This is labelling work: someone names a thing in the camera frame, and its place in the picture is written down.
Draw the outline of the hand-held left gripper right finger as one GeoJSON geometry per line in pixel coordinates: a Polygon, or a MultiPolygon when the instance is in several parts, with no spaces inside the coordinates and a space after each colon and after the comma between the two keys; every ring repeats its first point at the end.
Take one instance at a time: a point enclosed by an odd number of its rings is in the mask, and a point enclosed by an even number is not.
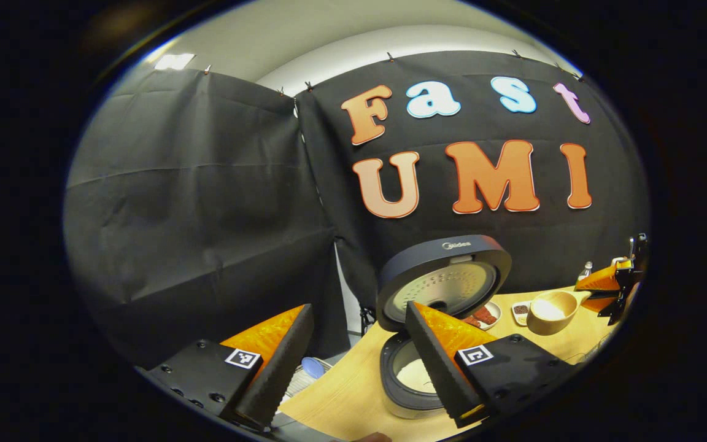
{"type": "Polygon", "coordinates": [[[405,327],[459,428],[517,414],[567,381],[574,366],[521,334],[494,336],[410,302],[405,327]]]}

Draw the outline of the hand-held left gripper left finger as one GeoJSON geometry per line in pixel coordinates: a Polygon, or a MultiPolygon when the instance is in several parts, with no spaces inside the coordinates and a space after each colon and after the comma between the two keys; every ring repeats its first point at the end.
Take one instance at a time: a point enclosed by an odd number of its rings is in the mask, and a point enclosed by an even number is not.
{"type": "Polygon", "coordinates": [[[218,419],[266,430],[313,330],[312,305],[302,304],[222,342],[197,339],[154,368],[137,370],[218,419]]]}

